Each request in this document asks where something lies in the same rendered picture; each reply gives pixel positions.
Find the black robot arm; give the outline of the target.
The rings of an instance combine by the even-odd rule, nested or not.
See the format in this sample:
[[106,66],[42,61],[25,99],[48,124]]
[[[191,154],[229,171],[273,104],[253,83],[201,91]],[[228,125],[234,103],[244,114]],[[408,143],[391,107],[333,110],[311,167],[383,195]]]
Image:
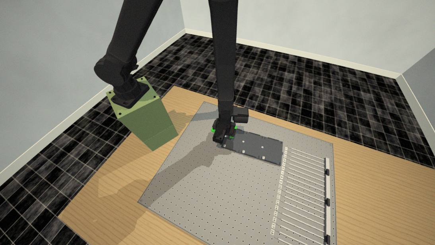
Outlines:
[[[137,51],[163,0],[124,0],[107,52],[94,66],[96,75],[114,87],[111,101],[131,109],[150,89],[133,79]],[[233,105],[239,0],[208,0],[216,64],[219,118],[213,141],[222,144],[233,123],[247,123],[249,109]],[[228,124],[228,125],[222,125]]]

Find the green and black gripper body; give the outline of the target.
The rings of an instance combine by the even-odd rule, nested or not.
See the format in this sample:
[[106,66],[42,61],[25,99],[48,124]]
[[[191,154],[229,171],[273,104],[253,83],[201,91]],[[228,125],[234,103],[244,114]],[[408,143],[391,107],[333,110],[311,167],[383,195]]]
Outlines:
[[[216,121],[217,121],[217,119],[213,123],[213,126],[212,126],[213,129],[216,129]],[[230,123],[231,123],[231,129],[230,129],[229,133],[225,133],[225,135],[234,137],[235,136],[235,132],[236,132],[236,129],[235,129],[236,123],[233,123],[233,122],[230,122]],[[230,124],[230,123],[228,123],[228,124]],[[222,124],[222,123],[220,123],[220,124]],[[222,124],[222,125],[228,125],[228,124]]]

